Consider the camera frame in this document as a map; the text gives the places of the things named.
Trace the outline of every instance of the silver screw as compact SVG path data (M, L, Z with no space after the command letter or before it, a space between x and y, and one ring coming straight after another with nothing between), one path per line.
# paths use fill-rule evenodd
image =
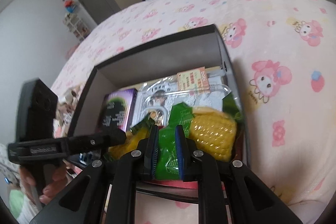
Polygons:
M195 157L202 157L204 155L202 150L195 150L193 154Z
M234 160L234 161L232 162L232 165L233 165L234 167L242 167L242 166L243 166L243 163L242 163L240 160Z
M141 156L141 151L140 151L140 150L133 150L133 151L131 152L131 155L132 155L133 157L139 157L139 156Z
M93 167L99 167L99 166L101 166L101 165L102 165L101 160L94 160L94 161L92 162L92 166L93 166Z

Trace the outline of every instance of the bed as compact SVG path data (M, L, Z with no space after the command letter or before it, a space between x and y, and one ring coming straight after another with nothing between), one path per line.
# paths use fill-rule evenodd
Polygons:
M144 1L97 26L52 90L83 87L94 65L136 45L216 24L247 110L252 170L313 223L336 189L335 14L326 0ZM138 224L197 219L195 204L137 195Z

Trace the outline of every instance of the open cardboard box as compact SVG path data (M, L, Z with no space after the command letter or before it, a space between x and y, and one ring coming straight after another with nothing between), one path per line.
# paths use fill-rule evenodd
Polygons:
M220 66L226 71L224 83L232 90L236 104L244 114L226 47L216 26L209 25L161 37L96 65L83 89L68 136L91 135L95 132L101 105L107 93L203 66L206 68ZM236 159L250 166L247 128L242 128L237 132L237 136L239 137L232 153L236 155ZM167 190L167 188L172 187L146 183L137 185L137 190L146 189L143 193L155 194L168 191L176 196L193 198L197 196L195 190L192 192L190 189ZM191 202L183 198L175 200Z

